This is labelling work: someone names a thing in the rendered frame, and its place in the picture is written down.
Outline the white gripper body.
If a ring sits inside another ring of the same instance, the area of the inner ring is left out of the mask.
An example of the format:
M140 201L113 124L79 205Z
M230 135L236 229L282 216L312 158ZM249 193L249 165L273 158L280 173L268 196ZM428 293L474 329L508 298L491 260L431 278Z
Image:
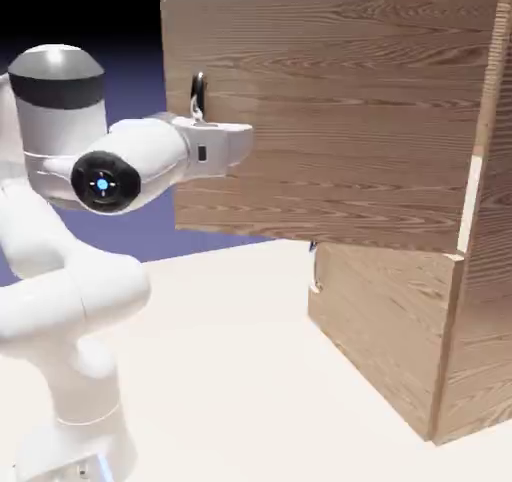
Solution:
M228 169L239 165L253 147L253 127L249 124L219 123L219 167Z

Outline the large wood cabinet door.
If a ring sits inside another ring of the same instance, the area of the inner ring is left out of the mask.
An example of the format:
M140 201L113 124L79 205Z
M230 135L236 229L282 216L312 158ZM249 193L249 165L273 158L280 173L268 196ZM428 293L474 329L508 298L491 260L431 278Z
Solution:
M249 123L180 229L452 253L498 0L161 0L167 103Z

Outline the small wood cabinet door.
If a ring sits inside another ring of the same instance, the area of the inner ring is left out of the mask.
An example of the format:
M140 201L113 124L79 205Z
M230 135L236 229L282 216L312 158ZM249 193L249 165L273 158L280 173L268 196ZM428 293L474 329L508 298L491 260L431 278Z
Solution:
M321 243L310 319L424 440L433 437L463 258Z

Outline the light wood cabinet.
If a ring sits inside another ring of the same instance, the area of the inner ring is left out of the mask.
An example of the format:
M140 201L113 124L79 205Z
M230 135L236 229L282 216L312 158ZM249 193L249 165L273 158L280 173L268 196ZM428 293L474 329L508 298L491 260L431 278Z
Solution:
M512 420L512 0L497 0L457 250L463 268L432 443Z

